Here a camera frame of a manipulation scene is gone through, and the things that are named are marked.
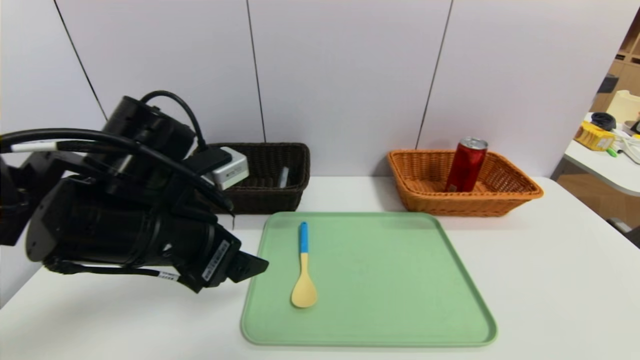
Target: brown wicker basket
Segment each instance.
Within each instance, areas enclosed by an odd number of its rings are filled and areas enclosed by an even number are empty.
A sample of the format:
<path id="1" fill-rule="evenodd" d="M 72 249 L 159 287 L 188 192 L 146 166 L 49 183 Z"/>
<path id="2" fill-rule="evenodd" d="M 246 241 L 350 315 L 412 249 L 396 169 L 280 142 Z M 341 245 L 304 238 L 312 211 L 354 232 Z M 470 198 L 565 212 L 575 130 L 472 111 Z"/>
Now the brown wicker basket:
<path id="1" fill-rule="evenodd" d="M 543 195 L 536 183 L 495 152 L 487 153 L 472 192 L 444 192 L 454 154 L 454 150 L 396 150 L 388 154 L 398 194 L 407 210 L 501 217 Z"/>
<path id="2" fill-rule="evenodd" d="M 309 184 L 310 154 L 303 143 L 214 143 L 227 146 L 245 155 L 249 177 L 223 193 L 234 203 L 236 214 L 273 214 L 295 211 L 302 191 Z M 282 168 L 289 168 L 285 188 L 278 182 Z M 215 213 L 226 213 L 214 207 Z"/>

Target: panel seam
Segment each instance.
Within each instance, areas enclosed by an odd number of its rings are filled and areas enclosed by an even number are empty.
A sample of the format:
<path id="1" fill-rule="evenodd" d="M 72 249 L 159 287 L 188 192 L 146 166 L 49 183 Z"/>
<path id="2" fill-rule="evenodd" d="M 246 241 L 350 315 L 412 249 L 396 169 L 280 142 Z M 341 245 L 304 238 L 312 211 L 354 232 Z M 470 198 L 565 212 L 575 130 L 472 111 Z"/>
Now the panel seam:
<path id="1" fill-rule="evenodd" d="M 258 79 L 258 62 L 255 57 L 255 45 L 253 44 L 253 28 L 251 25 L 251 10 L 249 10 L 249 0 L 246 0 L 246 16 L 249 20 L 249 35 L 251 36 L 251 50 L 253 51 L 253 68 L 255 69 L 255 85 L 258 88 L 258 104 L 260 105 L 260 119 L 262 121 L 262 137 L 267 142 L 267 131 L 264 127 L 264 113 L 262 112 L 262 96 L 260 94 L 260 80 Z"/>
<path id="2" fill-rule="evenodd" d="M 424 105 L 424 113 L 422 113 L 422 122 L 420 123 L 420 130 L 418 131 L 418 139 L 415 141 L 415 149 L 418 149 L 420 143 L 420 135 L 422 134 L 422 128 L 424 127 L 424 119 L 427 116 L 427 108 L 429 108 L 429 100 L 431 99 L 431 93 L 433 91 L 433 83 L 436 81 L 436 73 L 438 72 L 438 65 L 440 64 L 440 55 L 442 55 L 442 47 L 444 46 L 445 35 L 447 34 L 447 28 L 449 27 L 449 19 L 451 18 L 451 10 L 453 9 L 453 2 L 449 4 L 449 13 L 447 14 L 447 22 L 444 24 L 444 30 L 442 31 L 442 41 L 440 42 L 440 49 L 438 50 L 438 58 L 436 59 L 436 66 L 433 68 L 433 77 L 431 78 L 431 85 L 429 86 L 429 95 L 427 95 L 427 103 Z"/>
<path id="3" fill-rule="evenodd" d="M 69 29 L 67 28 L 67 24 L 65 23 L 65 19 L 62 17 L 62 12 L 60 11 L 60 7 L 58 6 L 58 1 L 57 0 L 53 0 L 53 3 L 56 5 L 56 10 L 58 11 L 58 16 L 60 16 L 60 21 L 62 21 L 62 26 L 65 28 L 65 32 L 67 33 L 67 38 L 69 39 L 69 42 L 71 43 L 71 47 L 74 50 L 74 53 L 76 54 L 76 58 L 78 59 L 78 63 L 80 63 L 80 67 L 82 68 L 82 72 L 84 73 L 84 78 L 86 79 L 86 82 L 89 84 L 89 87 L 91 88 L 91 92 L 93 93 L 93 97 L 95 98 L 95 101 L 98 103 L 98 107 L 100 108 L 100 111 L 102 112 L 102 116 L 104 116 L 104 120 L 107 120 L 107 115 L 104 113 L 104 109 L 102 108 L 102 104 L 100 103 L 100 100 L 98 99 L 98 95 L 95 93 L 95 89 L 93 88 L 93 84 L 91 84 L 91 80 L 89 80 L 89 75 L 87 75 L 86 70 L 84 69 L 84 65 L 82 64 L 82 60 L 80 60 L 80 55 L 78 54 L 78 51 L 76 49 L 76 45 L 74 44 L 74 41 L 71 39 L 71 34 L 69 33 Z"/>

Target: soda can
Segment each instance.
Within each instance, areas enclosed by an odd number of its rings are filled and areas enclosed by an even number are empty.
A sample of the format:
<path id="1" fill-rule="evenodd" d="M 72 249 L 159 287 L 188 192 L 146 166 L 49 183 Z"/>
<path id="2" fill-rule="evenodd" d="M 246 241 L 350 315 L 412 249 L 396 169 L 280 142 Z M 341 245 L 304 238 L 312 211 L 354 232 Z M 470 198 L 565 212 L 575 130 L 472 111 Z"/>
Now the soda can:
<path id="1" fill-rule="evenodd" d="M 474 189 L 487 147 L 487 142 L 478 138 L 468 136 L 460 140 L 453 156 L 446 192 L 471 192 Z"/>

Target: dark brown basket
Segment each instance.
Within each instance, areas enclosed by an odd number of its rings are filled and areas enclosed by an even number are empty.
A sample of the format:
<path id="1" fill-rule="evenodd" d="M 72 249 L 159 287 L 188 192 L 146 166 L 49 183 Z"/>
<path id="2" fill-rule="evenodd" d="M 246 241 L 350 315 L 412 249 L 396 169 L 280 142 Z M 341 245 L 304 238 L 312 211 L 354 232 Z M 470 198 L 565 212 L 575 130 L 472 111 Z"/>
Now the dark brown basket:
<path id="1" fill-rule="evenodd" d="M 236 214 L 273 214 L 295 211 L 309 184 L 310 153 L 303 143 L 214 143 L 246 156 L 249 177 L 223 193 L 234 203 Z M 278 182 L 282 168 L 289 168 L 285 188 Z M 214 207 L 215 213 L 227 213 Z"/>

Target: orange wicker basket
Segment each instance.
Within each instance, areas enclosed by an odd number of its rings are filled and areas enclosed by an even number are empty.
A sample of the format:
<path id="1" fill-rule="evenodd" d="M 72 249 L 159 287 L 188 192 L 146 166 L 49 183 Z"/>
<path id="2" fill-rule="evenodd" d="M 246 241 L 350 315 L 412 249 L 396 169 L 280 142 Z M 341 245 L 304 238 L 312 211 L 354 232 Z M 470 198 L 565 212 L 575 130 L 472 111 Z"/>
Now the orange wicker basket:
<path id="1" fill-rule="evenodd" d="M 487 153 L 472 192 L 444 192 L 454 154 L 454 150 L 396 150 L 388 154 L 398 194 L 407 210 L 501 217 L 544 194 L 533 180 L 495 152 Z"/>

